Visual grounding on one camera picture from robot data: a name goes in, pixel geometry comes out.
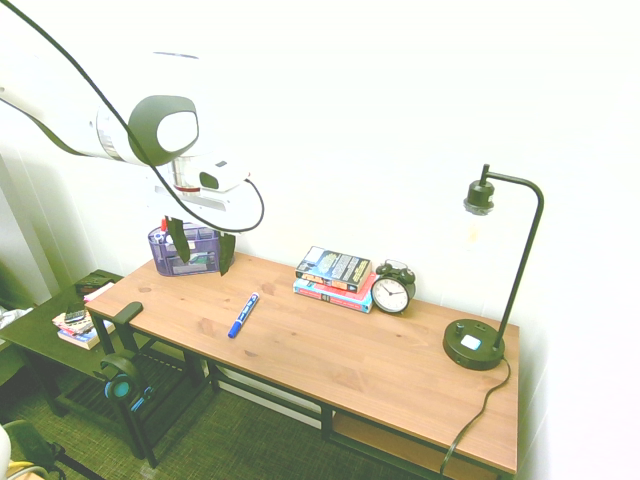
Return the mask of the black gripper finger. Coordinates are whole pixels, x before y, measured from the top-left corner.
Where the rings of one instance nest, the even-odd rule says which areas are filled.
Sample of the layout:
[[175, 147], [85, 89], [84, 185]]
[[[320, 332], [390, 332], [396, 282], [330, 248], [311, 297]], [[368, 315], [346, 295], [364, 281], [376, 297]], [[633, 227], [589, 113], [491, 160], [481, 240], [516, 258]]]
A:
[[184, 233], [183, 221], [173, 217], [166, 217], [168, 232], [172, 237], [173, 244], [183, 263], [190, 260], [190, 247], [187, 237]]
[[224, 276], [230, 269], [235, 254], [236, 236], [219, 233], [219, 272]]

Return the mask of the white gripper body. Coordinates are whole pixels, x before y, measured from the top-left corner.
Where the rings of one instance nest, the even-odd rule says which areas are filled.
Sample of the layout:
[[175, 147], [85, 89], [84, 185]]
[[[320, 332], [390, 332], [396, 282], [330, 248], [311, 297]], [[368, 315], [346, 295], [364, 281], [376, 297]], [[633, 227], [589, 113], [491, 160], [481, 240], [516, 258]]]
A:
[[214, 225], [224, 231], [250, 230], [250, 184], [242, 181], [227, 192], [202, 189], [199, 193], [173, 192], [180, 205], [153, 172], [147, 173], [147, 205], [161, 216], [185, 222]]

